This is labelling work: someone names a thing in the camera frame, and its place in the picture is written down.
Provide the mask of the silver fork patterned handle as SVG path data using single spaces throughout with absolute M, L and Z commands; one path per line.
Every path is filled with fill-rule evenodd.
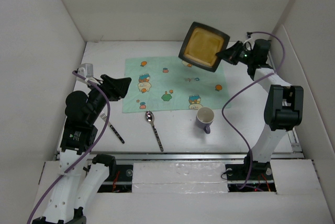
M 108 127 L 112 130 L 112 132 L 115 134 L 115 136 L 119 139 L 119 141 L 122 144 L 125 144 L 124 139 L 121 137 L 121 135 L 118 133 L 118 131 L 114 128 L 114 126 L 107 120 L 107 115 L 102 111 L 99 115 L 101 119 L 107 123 Z

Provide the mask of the purple ceramic mug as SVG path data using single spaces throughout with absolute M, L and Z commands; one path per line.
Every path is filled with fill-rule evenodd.
M 206 134 L 211 133 L 210 126 L 215 118 L 214 111 L 208 107 L 202 107 L 197 111 L 195 124 L 198 128 L 204 130 Z

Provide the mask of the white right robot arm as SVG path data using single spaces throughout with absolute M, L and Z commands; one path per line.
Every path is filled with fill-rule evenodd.
M 230 64 L 245 64 L 253 83 L 260 84 L 267 92 L 263 131 L 243 164 L 227 165 L 224 174 L 230 181 L 254 180 L 264 174 L 270 169 L 271 156 L 281 139 L 302 121 L 304 89 L 285 82 L 267 63 L 270 46 L 269 41 L 257 39 L 248 49 L 245 43 L 238 41 L 216 54 Z

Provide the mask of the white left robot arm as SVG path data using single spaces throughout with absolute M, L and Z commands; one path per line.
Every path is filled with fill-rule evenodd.
M 125 98 L 131 78 L 114 79 L 106 74 L 100 80 L 83 77 L 73 71 L 78 80 L 87 84 L 90 92 L 73 91 L 66 100 L 63 137 L 58 177 L 36 203 L 28 223 L 86 223 L 85 211 L 105 180 L 116 176 L 116 159 L 98 154 L 81 180 L 92 148 L 103 136 L 107 125 L 98 131 L 94 123 L 110 102 Z

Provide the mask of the square brown glazed plate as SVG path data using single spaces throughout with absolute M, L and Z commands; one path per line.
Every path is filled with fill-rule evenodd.
M 220 58 L 218 52 L 226 50 L 230 36 L 211 26 L 193 22 L 182 43 L 178 57 L 209 72 L 216 72 Z

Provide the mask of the green cartoon print cloth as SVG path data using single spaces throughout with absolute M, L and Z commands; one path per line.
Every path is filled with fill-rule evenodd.
M 127 59 L 125 77 L 131 84 L 123 113 L 221 109 L 230 98 L 222 67 L 208 72 L 178 57 Z

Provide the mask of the silver spoon patterned handle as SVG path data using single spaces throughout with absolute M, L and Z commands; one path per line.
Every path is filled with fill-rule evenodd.
M 154 132 L 154 135 L 155 135 L 155 138 L 157 140 L 157 143 L 158 143 L 158 146 L 160 148 L 160 151 L 163 152 L 164 151 L 164 147 L 163 147 L 162 142 L 160 140 L 160 137 L 158 135 L 157 129 L 156 129 L 155 125 L 154 125 L 154 115 L 149 110 L 146 111 L 146 121 L 150 124 L 150 126 L 151 126 L 151 128 L 152 128 L 152 130 Z

